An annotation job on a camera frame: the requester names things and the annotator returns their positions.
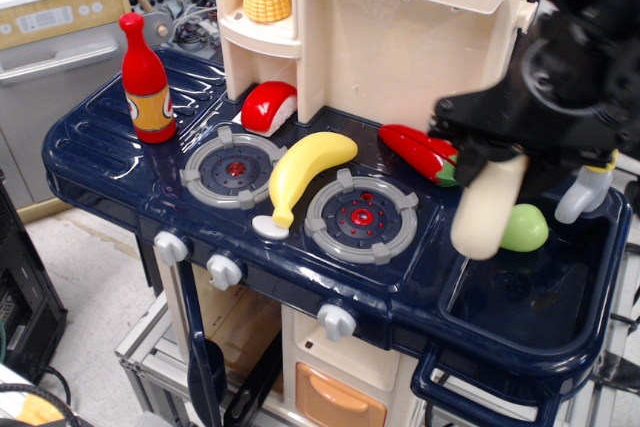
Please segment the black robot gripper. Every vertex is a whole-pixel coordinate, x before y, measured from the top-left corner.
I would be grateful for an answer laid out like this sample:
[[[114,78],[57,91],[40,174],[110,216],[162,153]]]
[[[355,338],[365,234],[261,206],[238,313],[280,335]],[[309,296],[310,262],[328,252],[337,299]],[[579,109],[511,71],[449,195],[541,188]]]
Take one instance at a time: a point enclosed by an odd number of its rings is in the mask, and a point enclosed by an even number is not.
[[[515,203],[534,199],[615,149],[639,142],[639,4],[594,1],[577,12],[546,4],[504,77],[438,101],[432,134],[458,151],[469,187],[489,162],[516,160]]]

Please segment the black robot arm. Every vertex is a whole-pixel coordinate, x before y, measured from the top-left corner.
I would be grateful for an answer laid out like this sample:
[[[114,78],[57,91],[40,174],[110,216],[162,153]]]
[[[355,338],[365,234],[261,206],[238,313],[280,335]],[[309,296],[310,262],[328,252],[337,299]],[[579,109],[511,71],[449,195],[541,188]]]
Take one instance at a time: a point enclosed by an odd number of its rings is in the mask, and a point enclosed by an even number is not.
[[[430,134],[457,149],[462,186],[521,154],[533,196],[639,140],[639,0],[545,1],[552,11],[518,44],[502,80],[436,103]]]

